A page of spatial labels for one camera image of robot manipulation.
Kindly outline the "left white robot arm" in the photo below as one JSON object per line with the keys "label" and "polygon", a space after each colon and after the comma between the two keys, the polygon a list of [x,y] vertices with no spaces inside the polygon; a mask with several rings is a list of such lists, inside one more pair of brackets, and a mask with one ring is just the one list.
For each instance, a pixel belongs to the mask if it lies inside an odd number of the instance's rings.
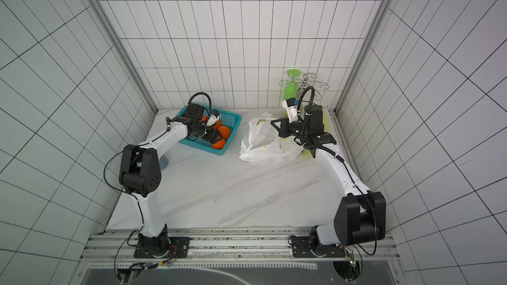
{"label": "left white robot arm", "polygon": [[178,257],[184,238],[172,242],[162,219],[157,188],[162,181],[160,159],[176,143],[191,135],[215,144],[222,136],[215,125],[219,110],[199,104],[188,104],[182,115],[166,118],[166,127],[154,137],[138,145],[127,145],[122,152],[119,182],[137,203],[142,227],[134,257],[166,259]]}

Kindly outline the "orange six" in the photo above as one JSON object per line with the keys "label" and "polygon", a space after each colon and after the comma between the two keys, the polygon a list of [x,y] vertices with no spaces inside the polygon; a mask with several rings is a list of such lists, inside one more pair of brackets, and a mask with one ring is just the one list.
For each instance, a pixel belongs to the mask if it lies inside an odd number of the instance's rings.
{"label": "orange six", "polygon": [[225,139],[221,139],[217,141],[215,144],[213,144],[212,148],[215,150],[222,150],[225,147],[226,143],[227,141]]}

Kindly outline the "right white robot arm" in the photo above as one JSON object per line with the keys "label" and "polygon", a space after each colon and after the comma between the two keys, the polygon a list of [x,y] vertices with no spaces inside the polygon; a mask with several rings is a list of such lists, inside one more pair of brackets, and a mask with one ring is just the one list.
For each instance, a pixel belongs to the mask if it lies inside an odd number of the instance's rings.
{"label": "right white robot arm", "polygon": [[331,133],[324,131],[322,107],[308,104],[303,116],[301,103],[290,98],[283,102],[286,118],[271,125],[282,138],[294,137],[308,150],[327,175],[337,184],[341,201],[334,219],[311,229],[308,243],[311,253],[325,257],[343,247],[383,240],[386,235],[386,199],[373,192],[346,162],[341,147]]}

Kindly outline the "white printed plastic bag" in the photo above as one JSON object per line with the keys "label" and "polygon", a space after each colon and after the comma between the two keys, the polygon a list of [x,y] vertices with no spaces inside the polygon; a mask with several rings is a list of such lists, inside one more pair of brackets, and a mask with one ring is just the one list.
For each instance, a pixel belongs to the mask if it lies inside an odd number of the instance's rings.
{"label": "white printed plastic bag", "polygon": [[293,161],[303,151],[294,137],[282,138],[271,124],[276,120],[270,113],[249,121],[249,131],[242,140],[239,158],[252,166],[273,166]]}

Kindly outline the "orange five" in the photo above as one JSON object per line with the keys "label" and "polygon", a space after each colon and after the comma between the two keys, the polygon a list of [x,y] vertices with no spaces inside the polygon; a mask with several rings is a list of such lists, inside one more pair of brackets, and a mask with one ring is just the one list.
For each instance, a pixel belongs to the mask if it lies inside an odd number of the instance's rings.
{"label": "orange five", "polygon": [[225,140],[228,140],[231,136],[231,129],[225,125],[218,127],[217,130],[221,134],[221,137]]}

